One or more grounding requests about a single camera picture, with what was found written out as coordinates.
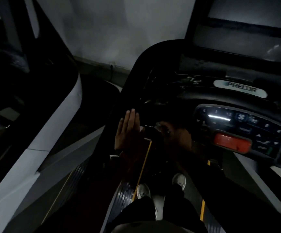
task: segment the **white wall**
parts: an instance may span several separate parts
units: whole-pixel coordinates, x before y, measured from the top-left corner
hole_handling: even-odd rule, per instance
[[[131,69],[155,43],[182,39],[195,0],[38,0],[72,54]]]

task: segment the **person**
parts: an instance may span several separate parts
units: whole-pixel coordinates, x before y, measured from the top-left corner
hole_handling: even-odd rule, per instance
[[[207,207],[228,232],[280,231],[281,214],[255,195],[226,178],[223,172],[208,166],[204,157],[192,152],[191,134],[161,121],[167,151],[185,168],[205,200]],[[119,121],[115,152],[124,165],[116,179],[122,178],[137,161],[143,149],[144,130],[135,109]],[[146,184],[137,188],[138,199],[129,204],[106,226],[106,233],[123,232],[207,232],[194,206],[184,198],[185,177],[177,174],[165,196],[163,220],[155,221],[156,210]]]

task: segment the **treadmill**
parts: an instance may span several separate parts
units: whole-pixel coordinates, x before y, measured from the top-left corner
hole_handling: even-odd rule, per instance
[[[159,121],[186,127],[193,140],[213,147],[208,159],[218,164],[223,152],[255,161],[256,172],[281,201],[281,177],[272,169],[281,169],[281,0],[196,0],[185,39],[158,43],[137,59],[83,186],[109,160],[118,121],[131,108],[148,130]],[[70,209],[40,231],[56,226],[103,232],[103,219],[88,218],[89,209],[79,219],[64,217],[75,214]]]
[[[79,74],[36,0],[0,0],[0,233],[91,155],[72,157],[80,145],[70,146],[89,144],[91,135],[94,149],[118,94]],[[100,104],[100,113],[92,113]]]

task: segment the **leg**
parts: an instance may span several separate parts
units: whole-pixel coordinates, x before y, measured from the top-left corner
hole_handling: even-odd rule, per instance
[[[205,225],[178,184],[173,184],[165,197],[163,220],[195,233],[207,233]]]
[[[129,204],[123,211],[106,226],[106,233],[111,232],[116,226],[124,223],[155,221],[154,202],[148,196],[135,200]]]

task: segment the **red stop button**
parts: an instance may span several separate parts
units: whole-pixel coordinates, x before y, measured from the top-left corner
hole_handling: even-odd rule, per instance
[[[250,141],[224,133],[216,133],[214,144],[232,149],[240,153],[247,153],[251,149]]]

